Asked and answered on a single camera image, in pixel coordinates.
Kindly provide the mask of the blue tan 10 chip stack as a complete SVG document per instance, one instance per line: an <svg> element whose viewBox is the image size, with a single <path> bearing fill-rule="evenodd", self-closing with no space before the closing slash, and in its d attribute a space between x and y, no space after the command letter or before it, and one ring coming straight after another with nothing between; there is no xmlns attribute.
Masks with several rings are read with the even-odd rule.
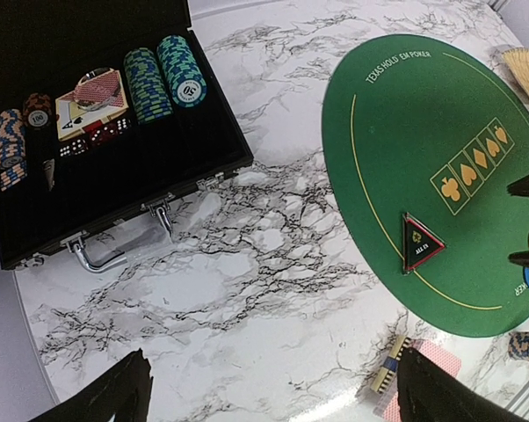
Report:
<svg viewBox="0 0 529 422"><path fill-rule="evenodd" d="M510 334L508 354L514 360L529 361L529 331L516 331Z"/></svg>

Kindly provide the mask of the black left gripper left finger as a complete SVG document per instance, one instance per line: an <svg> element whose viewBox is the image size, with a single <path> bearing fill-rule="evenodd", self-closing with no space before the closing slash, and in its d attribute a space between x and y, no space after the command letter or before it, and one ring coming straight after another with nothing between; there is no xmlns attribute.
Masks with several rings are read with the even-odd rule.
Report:
<svg viewBox="0 0 529 422"><path fill-rule="evenodd" d="M138 349L105 371L78 394L36 421L141 421L148 418L153 377Z"/></svg>

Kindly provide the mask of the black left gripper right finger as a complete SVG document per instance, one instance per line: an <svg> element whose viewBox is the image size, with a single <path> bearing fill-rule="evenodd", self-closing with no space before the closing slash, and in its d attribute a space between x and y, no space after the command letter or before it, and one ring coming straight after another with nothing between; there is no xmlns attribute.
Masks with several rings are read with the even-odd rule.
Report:
<svg viewBox="0 0 529 422"><path fill-rule="evenodd" d="M416 380L402 387L400 411L402 421L521 421L522 418L474 393L461 382L436 366L421 368L414 359Z"/></svg>

